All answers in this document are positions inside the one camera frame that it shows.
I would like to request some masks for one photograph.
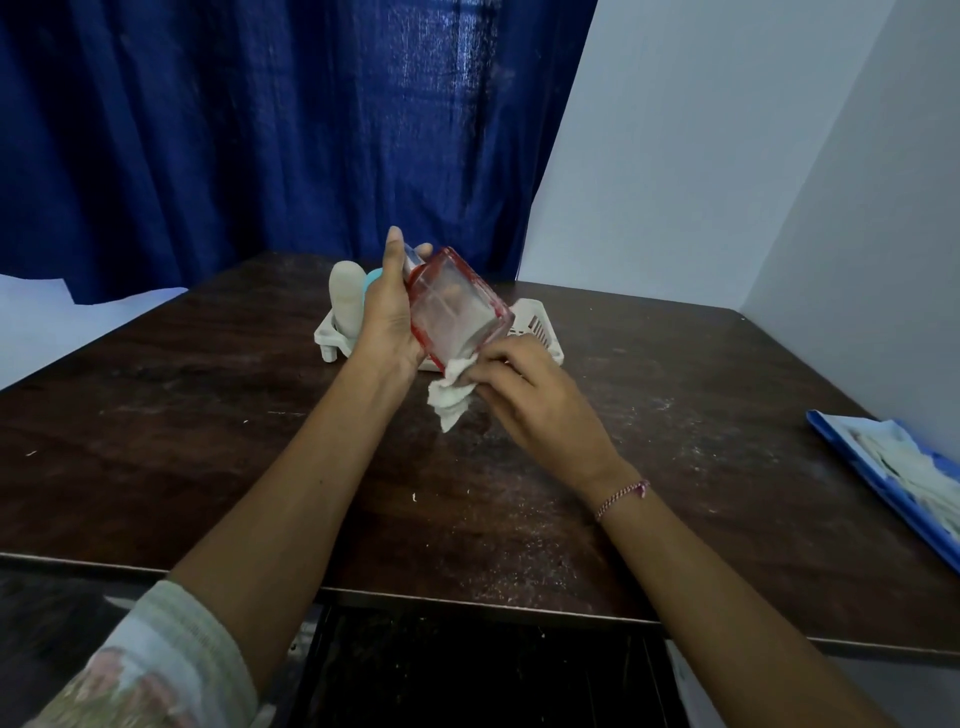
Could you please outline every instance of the curtain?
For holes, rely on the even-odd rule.
[[[0,273],[77,303],[390,225],[516,275],[596,0],[2,0]]]

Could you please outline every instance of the transparent container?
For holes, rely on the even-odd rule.
[[[514,312],[452,248],[424,261],[410,247],[403,272],[414,336],[441,372],[506,336]]]

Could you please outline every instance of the person's right hand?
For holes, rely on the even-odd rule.
[[[532,335],[487,345],[462,379],[476,382],[516,443],[590,507],[637,480],[573,379]]]

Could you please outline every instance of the bracelet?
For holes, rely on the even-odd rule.
[[[600,519],[602,519],[603,515],[607,512],[607,509],[610,508],[618,500],[626,496],[628,493],[632,493],[633,491],[640,491],[640,497],[644,497],[647,495],[647,488],[649,487],[650,487],[649,480],[638,480],[633,485],[628,485],[626,488],[621,488],[612,496],[610,496],[609,498],[603,501],[603,505],[597,508],[597,512],[596,514],[594,514],[593,517],[599,523]]]

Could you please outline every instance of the wooden table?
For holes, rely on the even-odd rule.
[[[336,376],[313,342],[328,273],[318,257],[262,255],[0,394],[0,551],[171,568]],[[500,292],[543,301],[620,451],[808,637],[960,658],[960,578],[804,420],[860,414],[844,395],[734,311]],[[328,593],[654,621],[589,514],[482,406],[441,434],[430,377],[371,463]]]

